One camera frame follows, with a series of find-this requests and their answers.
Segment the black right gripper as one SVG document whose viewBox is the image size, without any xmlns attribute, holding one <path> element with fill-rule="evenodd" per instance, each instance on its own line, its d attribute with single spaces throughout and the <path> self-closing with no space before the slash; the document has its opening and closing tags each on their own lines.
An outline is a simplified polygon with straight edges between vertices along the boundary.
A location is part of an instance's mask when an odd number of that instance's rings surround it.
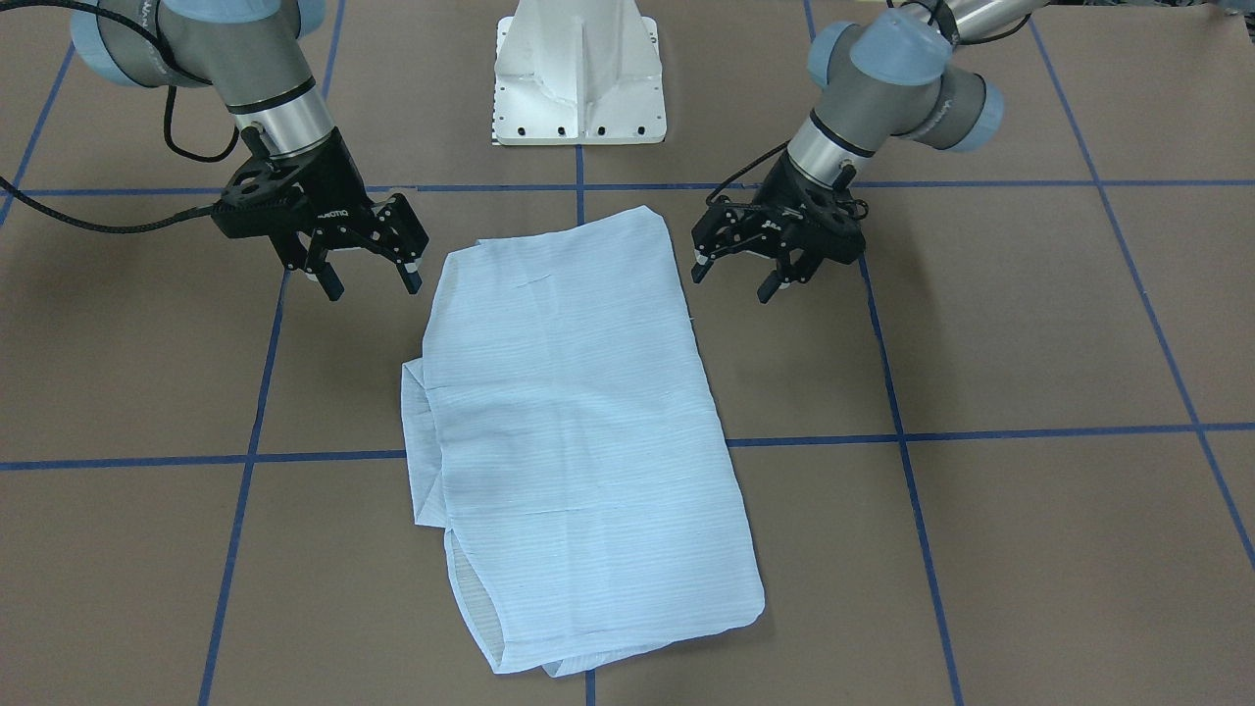
<svg viewBox="0 0 1255 706">
<path fill-rule="evenodd" d="M 356 247 L 392 260 L 408 293 L 420 291 L 427 229 L 402 193 L 374 204 L 338 128 L 287 157 L 271 155 L 255 125 L 242 138 L 251 155 L 212 209 L 225 237 L 269 238 L 282 265 L 302 270 L 330 301 L 341 298 L 344 285 L 328 255 Z"/>
</svg>

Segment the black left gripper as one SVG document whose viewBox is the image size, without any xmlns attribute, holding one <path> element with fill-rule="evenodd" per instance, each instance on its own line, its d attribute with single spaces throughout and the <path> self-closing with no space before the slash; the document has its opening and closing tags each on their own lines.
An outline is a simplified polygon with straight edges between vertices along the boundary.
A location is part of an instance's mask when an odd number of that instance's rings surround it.
<svg viewBox="0 0 1255 706">
<path fill-rule="evenodd" d="M 858 171 L 848 162 L 838 166 L 835 183 L 825 186 L 781 155 L 748 204 L 725 196 L 734 181 L 768 157 L 758 157 L 719 183 L 705 197 L 705 213 L 692 229 L 694 283 L 725 255 L 753 253 L 776 261 L 757 290 L 759 303 L 768 303 L 781 288 L 808 282 L 825 261 L 851 265 L 866 250 L 861 221 L 867 204 L 851 196 Z"/>
</svg>

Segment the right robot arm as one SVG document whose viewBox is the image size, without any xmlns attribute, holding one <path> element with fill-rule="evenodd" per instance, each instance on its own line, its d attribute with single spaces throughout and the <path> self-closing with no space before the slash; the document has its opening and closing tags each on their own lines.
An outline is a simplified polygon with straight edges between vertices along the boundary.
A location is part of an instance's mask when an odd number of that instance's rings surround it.
<svg viewBox="0 0 1255 706">
<path fill-rule="evenodd" d="M 215 204 L 223 236 L 267 238 L 331 300 L 340 250 L 389 260 L 417 293 L 425 229 L 405 197 L 368 196 L 299 44 L 325 16 L 323 1 L 92 1 L 72 14 L 72 40 L 115 84 L 220 94 L 250 152 Z"/>
</svg>

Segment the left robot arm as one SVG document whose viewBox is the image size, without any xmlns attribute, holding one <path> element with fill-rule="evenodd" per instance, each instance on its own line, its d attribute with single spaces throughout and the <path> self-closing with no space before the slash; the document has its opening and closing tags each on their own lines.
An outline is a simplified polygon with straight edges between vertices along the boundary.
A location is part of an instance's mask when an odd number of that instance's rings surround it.
<svg viewBox="0 0 1255 706">
<path fill-rule="evenodd" d="M 954 66 L 960 48 L 996 41 L 1027 25 L 1038 1 L 890 1 L 873 23 L 835 23 L 816 34 L 808 71 L 820 102 L 771 164 L 753 198 L 718 186 L 692 231 L 692 280 L 718 260 L 752 253 L 773 268 L 759 301 L 806 283 L 820 266 L 852 265 L 866 250 L 867 204 L 851 187 L 892 138 L 970 152 L 1001 125 L 1000 90 Z"/>
</svg>

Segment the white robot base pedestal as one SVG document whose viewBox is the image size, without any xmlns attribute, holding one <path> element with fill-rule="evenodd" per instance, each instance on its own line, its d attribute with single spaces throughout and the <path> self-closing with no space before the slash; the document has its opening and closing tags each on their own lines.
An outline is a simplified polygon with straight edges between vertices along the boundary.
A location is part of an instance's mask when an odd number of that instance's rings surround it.
<svg viewBox="0 0 1255 706">
<path fill-rule="evenodd" d="M 496 28 L 497 145 L 636 145 L 668 133 L 658 24 L 635 1 L 521 1 Z"/>
</svg>

